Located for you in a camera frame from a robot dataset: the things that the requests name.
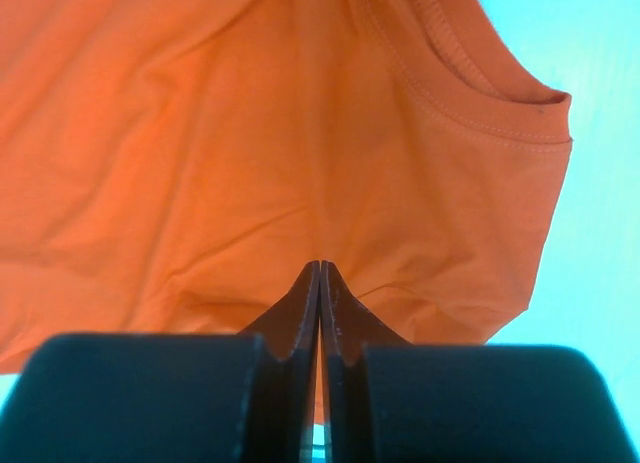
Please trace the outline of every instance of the garment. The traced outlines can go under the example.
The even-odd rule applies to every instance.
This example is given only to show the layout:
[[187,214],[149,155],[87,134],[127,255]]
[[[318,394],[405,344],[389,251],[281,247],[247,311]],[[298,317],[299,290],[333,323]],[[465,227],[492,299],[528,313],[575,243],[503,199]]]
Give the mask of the garment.
[[234,333],[315,259],[416,343],[527,308],[570,96],[477,0],[0,0],[0,28],[0,372],[57,333]]

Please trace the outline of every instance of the orange fabric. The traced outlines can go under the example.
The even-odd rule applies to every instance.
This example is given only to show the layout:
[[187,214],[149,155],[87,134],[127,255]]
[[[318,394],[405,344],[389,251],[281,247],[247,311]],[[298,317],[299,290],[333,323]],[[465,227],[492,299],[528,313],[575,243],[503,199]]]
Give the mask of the orange fabric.
[[570,97],[476,0],[0,0],[0,28],[0,372],[61,332],[235,332],[313,259],[414,342],[527,308]]

